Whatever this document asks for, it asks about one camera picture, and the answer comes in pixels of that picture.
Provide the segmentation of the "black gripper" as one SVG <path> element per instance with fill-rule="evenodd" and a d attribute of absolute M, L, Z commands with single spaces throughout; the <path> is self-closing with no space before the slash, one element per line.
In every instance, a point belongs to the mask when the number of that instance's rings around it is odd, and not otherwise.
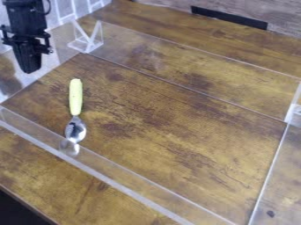
<path fill-rule="evenodd" d="M 2 42 L 14 51 L 14 57 L 24 73 L 33 73 L 41 68 L 41 54 L 52 52 L 50 34 L 45 31 L 45 16 L 52 4 L 49 0 L 1 0 L 9 25 L 0 25 Z"/>

